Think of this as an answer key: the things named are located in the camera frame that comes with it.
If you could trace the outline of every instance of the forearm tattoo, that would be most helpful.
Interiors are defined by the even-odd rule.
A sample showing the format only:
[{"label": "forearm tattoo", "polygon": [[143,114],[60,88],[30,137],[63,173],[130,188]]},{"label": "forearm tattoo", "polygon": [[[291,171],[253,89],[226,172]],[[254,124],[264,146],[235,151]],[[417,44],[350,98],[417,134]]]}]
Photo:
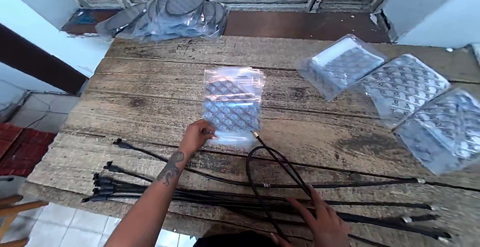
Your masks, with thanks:
[{"label": "forearm tattoo", "polygon": [[177,167],[177,162],[183,161],[184,158],[185,156],[183,155],[183,152],[176,151],[173,153],[168,162],[165,164],[165,167],[158,174],[156,180],[162,181],[165,178],[165,182],[163,184],[168,186],[170,184],[169,179],[180,175],[180,169]]}]

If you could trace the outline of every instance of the wooden table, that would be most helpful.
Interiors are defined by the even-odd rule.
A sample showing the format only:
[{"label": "wooden table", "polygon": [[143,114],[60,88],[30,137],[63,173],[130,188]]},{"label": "wooden table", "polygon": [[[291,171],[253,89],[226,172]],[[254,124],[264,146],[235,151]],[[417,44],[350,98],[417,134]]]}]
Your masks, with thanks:
[{"label": "wooden table", "polygon": [[[91,195],[94,172],[104,172],[112,160],[125,169],[156,176],[164,163],[132,150],[112,145],[127,139],[161,156],[169,157],[186,126],[201,118],[203,73],[215,66],[252,66],[266,75],[262,97],[261,136],[290,161],[394,176],[423,177],[437,182],[478,187],[476,167],[436,177],[396,142],[379,124],[371,101],[345,92],[334,102],[295,71],[295,62],[331,44],[330,41],[223,37],[218,42],[172,40],[139,44],[117,39],[97,68],[51,149],[28,177],[22,192],[65,206],[122,217],[134,201],[80,203]],[[443,48],[374,45],[388,57],[412,53],[455,85],[477,95],[480,70],[466,49],[446,52]],[[224,146],[205,146],[190,167],[228,179],[246,181],[247,152]],[[293,183],[278,164],[256,160],[251,164],[256,182]],[[309,183],[373,180],[358,174],[298,167]],[[116,177],[137,182],[130,177]],[[249,187],[232,186],[184,172],[179,186],[251,194]],[[263,189],[266,195],[305,197],[297,189]],[[426,224],[461,235],[455,241],[473,246],[480,232],[478,193],[401,184],[339,188],[321,191],[325,199],[344,201],[434,202],[448,210]],[[335,206],[339,211],[372,217],[424,214],[424,210],[401,207]],[[390,246],[432,246],[431,238],[363,224],[352,224],[352,233]],[[213,232],[255,229],[274,232],[271,224],[225,210],[173,202],[164,228],[202,236]],[[312,236],[305,228],[284,226],[299,246]]]}]

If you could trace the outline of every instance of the white floor tile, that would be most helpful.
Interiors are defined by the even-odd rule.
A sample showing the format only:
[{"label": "white floor tile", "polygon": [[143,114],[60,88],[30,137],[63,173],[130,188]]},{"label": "white floor tile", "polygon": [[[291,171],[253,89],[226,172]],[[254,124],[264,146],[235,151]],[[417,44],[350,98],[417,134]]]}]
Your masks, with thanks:
[{"label": "white floor tile", "polygon": [[44,207],[33,208],[18,213],[18,216],[24,216],[32,219],[38,219]]},{"label": "white floor tile", "polygon": [[[25,203],[29,203],[29,202],[38,201],[38,200],[39,200],[38,198],[26,196],[20,202],[17,202],[15,204],[20,205],[20,204],[25,204]],[[39,216],[40,216],[40,213],[42,213],[43,208],[44,207],[29,209],[29,210],[22,211],[22,212],[18,213],[18,215],[19,216],[25,216],[25,217],[32,218],[32,219],[38,219]]]},{"label": "white floor tile", "polygon": [[100,238],[100,242],[98,243],[98,247],[103,247],[105,243],[107,243],[107,240],[110,238],[110,235],[103,234],[102,237]]},{"label": "white floor tile", "polygon": [[60,247],[98,247],[102,234],[68,228]]},{"label": "white floor tile", "polygon": [[70,223],[71,228],[78,228],[101,234],[105,229],[109,217],[78,209],[73,218],[74,219],[71,220]]},{"label": "white floor tile", "polygon": [[43,94],[33,93],[23,107],[38,111],[52,111],[56,113],[70,113],[72,108],[77,104],[79,97],[60,95],[60,94]]},{"label": "white floor tile", "polygon": [[24,177],[0,176],[1,178],[12,178],[12,181],[0,181],[0,198],[9,197],[18,193],[18,189],[25,182]]},{"label": "white floor tile", "polygon": [[179,243],[179,236],[180,234],[171,232],[168,230],[160,230],[160,234],[158,235],[158,239],[156,240],[155,245],[161,245],[165,247],[177,247]]},{"label": "white floor tile", "polygon": [[37,220],[26,247],[60,247],[67,227]]},{"label": "white floor tile", "polygon": [[10,229],[3,236],[1,243],[28,238],[36,221],[25,216],[17,216],[10,224]]},{"label": "white floor tile", "polygon": [[37,111],[47,111],[53,102],[53,94],[31,94],[23,107]]},{"label": "white floor tile", "polygon": [[40,132],[58,133],[67,117],[68,114],[49,112],[33,128]]},{"label": "white floor tile", "polygon": [[39,220],[56,223],[63,226],[69,226],[74,218],[76,209],[71,207],[63,207],[57,204],[50,203],[46,206],[40,216]]},{"label": "white floor tile", "polygon": [[180,234],[178,238],[178,247],[193,247],[197,239],[194,236]]},{"label": "white floor tile", "polygon": [[117,227],[117,225],[120,223],[121,219],[120,218],[115,218],[115,217],[109,217],[109,219],[106,221],[105,229],[103,230],[104,234],[111,235],[113,233],[113,230]]},{"label": "white floor tile", "polygon": [[17,127],[35,129],[43,117],[46,117],[46,112],[21,108],[9,123]]}]

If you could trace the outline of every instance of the plastic bag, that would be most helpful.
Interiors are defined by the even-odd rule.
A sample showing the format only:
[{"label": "plastic bag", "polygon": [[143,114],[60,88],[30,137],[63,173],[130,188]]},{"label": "plastic bag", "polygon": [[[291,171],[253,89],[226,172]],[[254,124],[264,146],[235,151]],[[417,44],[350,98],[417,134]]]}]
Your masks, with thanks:
[{"label": "plastic bag", "polygon": [[105,40],[119,37],[130,38],[136,22],[147,13],[147,4],[139,3],[128,9],[119,11],[105,21],[95,26],[96,32]]},{"label": "plastic bag", "polygon": [[480,103],[458,88],[416,111],[395,134],[426,168],[439,175],[478,161],[479,122]]},{"label": "plastic bag", "polygon": [[[140,8],[136,7],[138,5],[99,23],[97,32],[106,38],[115,37],[121,32],[118,37],[141,41],[177,37],[218,39],[225,30],[230,11],[225,4],[210,0],[150,0],[141,3],[141,12],[137,10]],[[136,15],[115,18],[121,13]]]},{"label": "plastic bag", "polygon": [[250,147],[260,130],[265,76],[251,67],[205,70],[203,118],[215,127],[219,140],[210,143]]},{"label": "plastic bag", "polygon": [[398,126],[450,87],[447,79],[410,54],[389,61],[358,83],[388,128]]},{"label": "plastic bag", "polygon": [[349,34],[316,56],[297,64],[297,71],[332,101],[340,92],[386,61],[387,57]]}]

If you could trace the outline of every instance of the red rug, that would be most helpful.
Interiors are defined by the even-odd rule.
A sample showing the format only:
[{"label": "red rug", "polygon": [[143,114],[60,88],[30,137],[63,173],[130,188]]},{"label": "red rug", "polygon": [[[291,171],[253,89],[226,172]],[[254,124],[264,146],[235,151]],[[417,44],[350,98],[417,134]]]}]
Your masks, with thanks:
[{"label": "red rug", "polygon": [[42,160],[55,135],[0,123],[0,175],[27,177]]}]

